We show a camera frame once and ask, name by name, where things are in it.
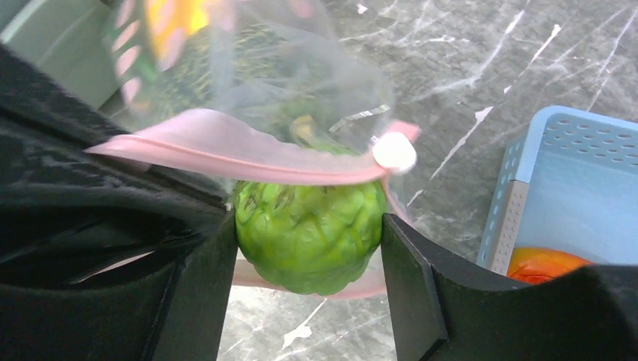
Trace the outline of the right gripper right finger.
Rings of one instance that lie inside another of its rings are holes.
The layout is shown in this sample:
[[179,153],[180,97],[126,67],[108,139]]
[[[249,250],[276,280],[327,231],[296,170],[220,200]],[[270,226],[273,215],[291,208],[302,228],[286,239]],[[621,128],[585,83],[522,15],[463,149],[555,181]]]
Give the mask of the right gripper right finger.
[[637,269],[593,265],[528,285],[385,214],[381,241],[400,360],[635,360]]

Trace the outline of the light blue plastic basket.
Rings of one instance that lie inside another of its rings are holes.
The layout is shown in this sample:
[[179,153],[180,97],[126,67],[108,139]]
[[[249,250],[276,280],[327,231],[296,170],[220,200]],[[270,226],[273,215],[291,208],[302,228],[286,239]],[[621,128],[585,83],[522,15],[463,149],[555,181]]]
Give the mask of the light blue plastic basket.
[[637,262],[637,125],[564,106],[538,111],[503,154],[481,267],[505,274],[517,247]]

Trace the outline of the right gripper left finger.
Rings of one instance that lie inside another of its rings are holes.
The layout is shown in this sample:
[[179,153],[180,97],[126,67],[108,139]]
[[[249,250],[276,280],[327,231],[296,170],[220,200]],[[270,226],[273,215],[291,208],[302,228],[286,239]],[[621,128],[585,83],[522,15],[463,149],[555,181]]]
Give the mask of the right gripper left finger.
[[146,211],[1,214],[3,360],[215,360],[238,246]]

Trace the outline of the light green custard apple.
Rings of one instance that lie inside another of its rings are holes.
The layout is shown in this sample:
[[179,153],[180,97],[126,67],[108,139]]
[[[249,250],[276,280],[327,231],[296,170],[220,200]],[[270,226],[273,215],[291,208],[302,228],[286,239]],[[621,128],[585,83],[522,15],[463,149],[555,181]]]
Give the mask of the light green custard apple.
[[387,200],[379,181],[295,186],[239,181],[241,252],[257,274],[292,293],[331,296],[360,279],[381,243]]

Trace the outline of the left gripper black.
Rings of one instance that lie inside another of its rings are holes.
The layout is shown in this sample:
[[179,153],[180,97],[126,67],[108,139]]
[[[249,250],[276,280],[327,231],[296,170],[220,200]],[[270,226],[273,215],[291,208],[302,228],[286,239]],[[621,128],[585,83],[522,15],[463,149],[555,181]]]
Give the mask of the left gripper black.
[[1,281],[77,284],[187,249],[226,215],[211,181],[88,153],[121,129],[1,48]]

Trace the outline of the green netted melon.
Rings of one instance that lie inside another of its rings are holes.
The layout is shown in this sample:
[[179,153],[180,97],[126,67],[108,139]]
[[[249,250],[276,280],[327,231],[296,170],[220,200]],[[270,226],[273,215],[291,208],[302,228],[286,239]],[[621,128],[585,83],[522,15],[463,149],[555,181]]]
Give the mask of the green netted melon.
[[156,125],[207,108],[294,142],[295,125],[315,126],[322,118],[308,90],[307,40],[306,31],[277,24],[252,22],[230,32],[206,26],[153,83],[144,121]]

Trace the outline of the clear zip top bag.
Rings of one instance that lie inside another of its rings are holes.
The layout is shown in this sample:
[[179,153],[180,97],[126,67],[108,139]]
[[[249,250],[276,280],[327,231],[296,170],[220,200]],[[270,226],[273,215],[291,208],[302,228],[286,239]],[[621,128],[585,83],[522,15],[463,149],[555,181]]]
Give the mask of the clear zip top bag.
[[387,290],[382,218],[421,129],[336,38],[319,1],[120,1],[105,27],[135,124],[90,152],[221,182],[233,283],[359,299]]

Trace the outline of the yellow banana bunch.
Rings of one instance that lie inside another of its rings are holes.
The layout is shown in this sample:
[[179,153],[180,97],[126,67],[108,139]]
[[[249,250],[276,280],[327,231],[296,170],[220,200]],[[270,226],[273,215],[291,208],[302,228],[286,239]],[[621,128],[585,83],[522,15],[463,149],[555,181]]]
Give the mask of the yellow banana bunch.
[[143,1],[147,33],[158,62],[170,62],[184,39],[208,24],[207,1]]

